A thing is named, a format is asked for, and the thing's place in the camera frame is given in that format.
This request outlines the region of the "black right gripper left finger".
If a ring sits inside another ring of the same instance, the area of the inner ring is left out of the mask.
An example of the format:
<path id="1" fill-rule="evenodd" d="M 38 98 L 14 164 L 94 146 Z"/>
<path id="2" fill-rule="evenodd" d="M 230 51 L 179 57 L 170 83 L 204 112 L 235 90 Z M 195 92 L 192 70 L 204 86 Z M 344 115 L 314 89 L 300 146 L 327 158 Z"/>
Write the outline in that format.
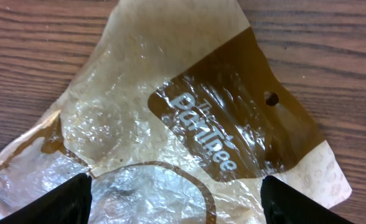
<path id="1" fill-rule="evenodd" d="M 0 224 L 87 224 L 92 204 L 92 178 L 77 174 Z"/>

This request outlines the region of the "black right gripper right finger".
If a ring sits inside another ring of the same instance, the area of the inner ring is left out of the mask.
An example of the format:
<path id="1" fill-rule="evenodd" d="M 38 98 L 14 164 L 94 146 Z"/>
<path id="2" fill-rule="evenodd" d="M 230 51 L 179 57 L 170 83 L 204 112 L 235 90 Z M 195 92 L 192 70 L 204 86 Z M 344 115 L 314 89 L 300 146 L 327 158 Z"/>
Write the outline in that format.
<path id="1" fill-rule="evenodd" d="M 272 175 L 260 193 L 267 224 L 353 224 Z"/>

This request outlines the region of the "brown snack packet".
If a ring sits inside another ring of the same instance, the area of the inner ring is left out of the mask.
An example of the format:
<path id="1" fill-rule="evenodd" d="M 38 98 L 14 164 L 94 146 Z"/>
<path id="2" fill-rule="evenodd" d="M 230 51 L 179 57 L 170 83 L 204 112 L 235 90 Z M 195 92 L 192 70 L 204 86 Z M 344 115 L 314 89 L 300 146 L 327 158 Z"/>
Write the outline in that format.
<path id="1" fill-rule="evenodd" d="M 79 173 L 90 223 L 264 223 L 273 175 L 324 208 L 352 189 L 234 0 L 119 1 L 88 62 L 0 153 L 0 220 Z"/>

